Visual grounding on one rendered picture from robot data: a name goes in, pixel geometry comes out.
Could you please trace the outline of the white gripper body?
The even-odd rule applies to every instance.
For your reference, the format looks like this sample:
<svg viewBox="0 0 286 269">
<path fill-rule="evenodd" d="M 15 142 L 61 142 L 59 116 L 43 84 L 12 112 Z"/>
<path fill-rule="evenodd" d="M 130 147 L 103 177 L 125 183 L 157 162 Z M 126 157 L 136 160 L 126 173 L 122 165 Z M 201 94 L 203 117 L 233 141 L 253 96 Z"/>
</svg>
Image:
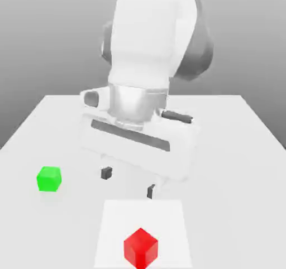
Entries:
<svg viewBox="0 0 286 269">
<path fill-rule="evenodd" d="M 199 127 L 153 116 L 140 132 L 118 128 L 107 117 L 83 113 L 82 147 L 167 179 L 182 181 L 191 171 Z"/>
</svg>

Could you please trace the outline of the small green cube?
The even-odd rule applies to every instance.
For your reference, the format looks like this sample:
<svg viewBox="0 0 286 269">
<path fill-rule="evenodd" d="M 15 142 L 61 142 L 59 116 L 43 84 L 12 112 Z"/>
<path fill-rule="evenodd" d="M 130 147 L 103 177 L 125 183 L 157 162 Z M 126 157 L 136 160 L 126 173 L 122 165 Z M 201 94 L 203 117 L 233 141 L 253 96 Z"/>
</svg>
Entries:
<svg viewBox="0 0 286 269">
<path fill-rule="evenodd" d="M 56 192 L 62 182 L 61 169 L 44 166 L 37 174 L 36 180 L 40 191 Z"/>
</svg>

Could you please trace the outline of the small red cube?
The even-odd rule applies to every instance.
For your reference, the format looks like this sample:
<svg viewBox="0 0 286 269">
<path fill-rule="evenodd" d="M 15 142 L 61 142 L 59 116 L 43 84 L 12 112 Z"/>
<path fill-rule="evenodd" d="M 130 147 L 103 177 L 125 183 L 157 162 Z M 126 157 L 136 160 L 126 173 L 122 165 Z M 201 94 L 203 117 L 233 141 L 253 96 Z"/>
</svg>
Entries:
<svg viewBox="0 0 286 269">
<path fill-rule="evenodd" d="M 124 258 L 137 269 L 146 269 L 158 257 L 159 241 L 142 228 L 124 240 Z"/>
</svg>

